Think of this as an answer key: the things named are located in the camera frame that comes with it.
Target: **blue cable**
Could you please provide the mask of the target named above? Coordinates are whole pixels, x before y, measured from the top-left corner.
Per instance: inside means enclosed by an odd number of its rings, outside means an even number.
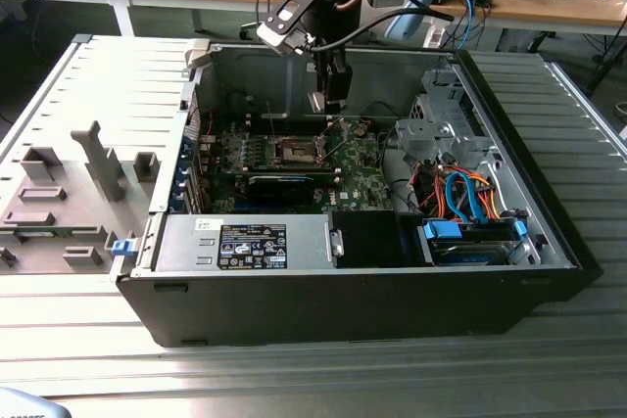
[[[484,215],[479,204],[477,203],[477,199],[475,198],[475,195],[474,195],[474,185],[472,184],[472,181],[470,180],[470,178],[468,178],[467,175],[464,175],[463,173],[459,171],[456,171],[455,173],[451,173],[449,177],[447,178],[447,184],[444,188],[444,193],[447,198],[447,206],[452,212],[454,212],[456,215],[459,216],[462,222],[468,222],[468,218],[465,216],[465,214],[461,212],[459,209],[457,209],[455,206],[455,203],[453,203],[452,190],[453,190],[453,181],[455,180],[456,176],[460,176],[463,179],[464,183],[466,184],[466,190],[468,192],[468,202],[470,203],[470,210],[472,211],[472,215],[474,216],[475,219],[478,219],[479,222],[481,222],[482,224],[486,224],[488,222],[488,219]]]
[[[466,0],[466,5],[468,6],[468,26],[466,27],[466,33],[463,36],[463,40],[459,44],[458,49],[461,49],[463,45],[466,43],[466,40],[468,39],[468,34],[470,33],[470,30],[472,29],[472,17],[473,17],[472,1]]]

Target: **white sticker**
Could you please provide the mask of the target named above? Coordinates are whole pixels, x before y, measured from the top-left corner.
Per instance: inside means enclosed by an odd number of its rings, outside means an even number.
[[[224,219],[196,219],[194,230],[219,230],[224,223]]]

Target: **metal plate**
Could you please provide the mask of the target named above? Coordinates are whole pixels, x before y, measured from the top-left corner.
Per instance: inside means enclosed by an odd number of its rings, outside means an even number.
[[[8,210],[50,210],[57,225],[103,226],[118,237],[141,234],[146,223],[154,183],[139,183],[132,169],[138,152],[165,156],[171,140],[174,114],[183,84],[187,40],[114,38],[96,36],[88,43],[73,45],[52,75],[46,93],[35,96],[19,122],[21,131],[9,136],[0,162],[0,213]],[[70,137],[74,129],[97,120],[99,139],[113,148],[122,163],[125,197],[110,204],[99,184],[85,168],[86,156]],[[56,181],[68,197],[60,203],[23,203],[14,195],[31,185],[19,161],[30,147],[52,147],[63,167],[53,167]],[[70,267],[62,258],[66,246],[96,248],[100,266]],[[0,273],[101,272],[112,258],[104,244],[74,239],[30,240],[23,245],[6,244],[18,262],[9,268],[0,263]]]

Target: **gray plastic part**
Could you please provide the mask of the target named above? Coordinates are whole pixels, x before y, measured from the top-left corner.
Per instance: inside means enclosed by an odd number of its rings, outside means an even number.
[[[50,147],[31,147],[20,161],[22,168],[31,181],[50,182],[54,178],[48,170],[49,166],[61,165],[61,161]]]
[[[93,34],[85,34],[85,33],[75,34],[74,38],[72,39],[72,43],[85,44],[91,41],[91,38],[93,37],[94,37]]]
[[[98,133],[100,124],[93,121],[86,131],[72,131],[70,136],[74,141],[82,146],[91,171],[100,183],[102,191],[108,201],[119,201],[124,197],[124,190],[118,183],[118,175],[121,172],[120,162],[113,149],[105,152],[102,147]]]
[[[52,225],[55,216],[52,212],[9,212],[4,219],[5,224],[15,225]]]
[[[107,236],[107,239],[105,240],[105,250],[110,250],[113,247],[114,242],[117,239],[118,239],[118,235],[116,235],[116,233],[113,230],[109,232],[109,235]]]
[[[0,244],[21,244],[22,238],[16,235],[15,230],[0,230]]]
[[[0,416],[72,418],[64,406],[39,396],[3,387],[0,387]]]
[[[137,181],[140,183],[157,181],[159,159],[154,152],[138,152],[133,163]]]
[[[72,236],[80,242],[105,242],[107,231],[102,225],[94,226],[93,229],[73,230]]]
[[[63,259],[70,266],[97,266],[103,262],[94,247],[66,247]]]
[[[61,186],[26,186],[18,194],[20,199],[27,202],[62,201],[67,194]]]
[[[18,261],[16,256],[4,247],[0,247],[0,259],[4,261],[6,265],[10,268],[13,267],[14,264],[16,264],[16,261]]]

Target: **blue object on desk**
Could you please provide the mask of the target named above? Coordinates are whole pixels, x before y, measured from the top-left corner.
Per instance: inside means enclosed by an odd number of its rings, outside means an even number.
[[[433,2],[433,0],[417,1],[427,7],[431,5],[431,2]],[[403,7],[408,9],[415,6],[410,0],[408,0]],[[390,26],[388,26],[388,29],[385,31],[385,37],[399,40],[410,39],[415,35],[418,27],[422,23],[422,19],[424,19],[424,15],[400,15],[395,17],[390,23]]]

